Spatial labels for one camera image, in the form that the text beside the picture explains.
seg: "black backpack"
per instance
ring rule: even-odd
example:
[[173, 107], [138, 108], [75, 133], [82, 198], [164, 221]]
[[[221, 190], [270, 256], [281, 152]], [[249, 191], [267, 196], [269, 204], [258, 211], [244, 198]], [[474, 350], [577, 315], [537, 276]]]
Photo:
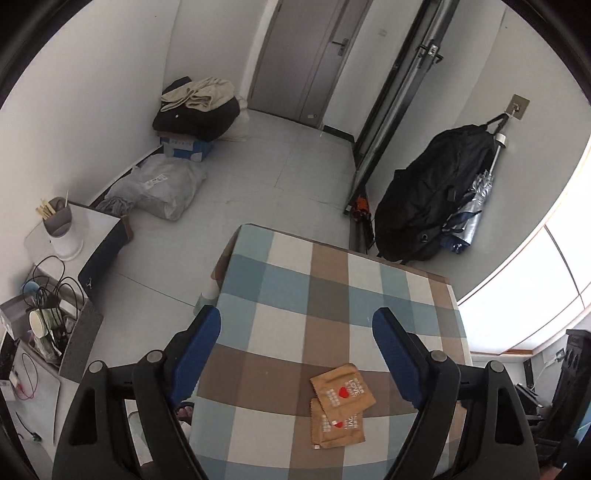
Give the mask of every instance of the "black backpack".
[[[487, 127], [501, 120], [494, 133]], [[446, 130], [394, 179], [375, 212], [375, 242], [380, 256], [404, 263], [428, 260], [440, 249], [441, 227], [461, 207], [462, 197], [479, 173], [490, 169], [495, 135], [509, 116], [484, 125]]]

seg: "plastic bag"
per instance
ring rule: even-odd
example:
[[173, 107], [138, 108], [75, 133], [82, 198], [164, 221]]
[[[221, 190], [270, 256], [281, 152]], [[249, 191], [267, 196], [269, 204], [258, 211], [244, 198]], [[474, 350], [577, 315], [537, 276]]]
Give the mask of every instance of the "plastic bag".
[[250, 137], [248, 133], [248, 124], [250, 123], [250, 116], [247, 110], [248, 102], [239, 95], [236, 95], [236, 100], [238, 100], [238, 105], [240, 105], [240, 114], [236, 117], [230, 128], [219, 137], [219, 140], [244, 142]]
[[206, 177], [195, 162], [152, 155], [116, 181], [105, 198], [121, 197], [152, 215], [178, 220]]

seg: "utensil holder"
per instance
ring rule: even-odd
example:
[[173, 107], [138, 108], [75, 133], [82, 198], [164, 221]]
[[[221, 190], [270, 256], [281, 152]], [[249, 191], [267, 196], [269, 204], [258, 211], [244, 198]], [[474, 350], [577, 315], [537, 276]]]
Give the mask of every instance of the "utensil holder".
[[72, 210], [66, 205], [66, 200], [62, 197], [55, 197], [49, 201], [49, 204], [56, 211], [48, 219], [43, 220], [43, 225], [51, 246], [56, 255], [63, 261], [72, 260], [81, 251], [83, 240], [76, 232], [76, 227], [72, 218]]

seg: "umbrella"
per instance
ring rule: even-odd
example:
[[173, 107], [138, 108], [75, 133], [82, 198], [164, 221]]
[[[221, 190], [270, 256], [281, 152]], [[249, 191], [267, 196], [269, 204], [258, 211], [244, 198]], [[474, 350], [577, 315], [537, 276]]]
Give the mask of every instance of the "umbrella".
[[461, 254], [472, 244], [482, 216], [480, 214], [491, 194], [494, 179], [493, 171], [501, 148], [505, 148], [506, 136], [497, 133], [495, 140], [497, 141], [497, 148], [491, 169], [489, 171], [485, 170], [476, 176], [472, 187], [462, 199], [460, 209], [451, 215], [443, 225], [441, 245], [457, 254]]

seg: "checkered tablecloth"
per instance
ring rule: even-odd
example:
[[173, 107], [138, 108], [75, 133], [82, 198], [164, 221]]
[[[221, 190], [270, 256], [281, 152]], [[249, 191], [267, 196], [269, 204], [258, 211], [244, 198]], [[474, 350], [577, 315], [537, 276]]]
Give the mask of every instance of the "checkered tablecloth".
[[[390, 307], [429, 350], [470, 362], [445, 279], [254, 225], [224, 251], [206, 297], [222, 333], [197, 385], [190, 444], [211, 480], [381, 480], [416, 411], [404, 401], [374, 341], [375, 310]], [[347, 362], [377, 402], [363, 413], [366, 441], [315, 450], [310, 378]], [[456, 416], [439, 471], [455, 457]]]

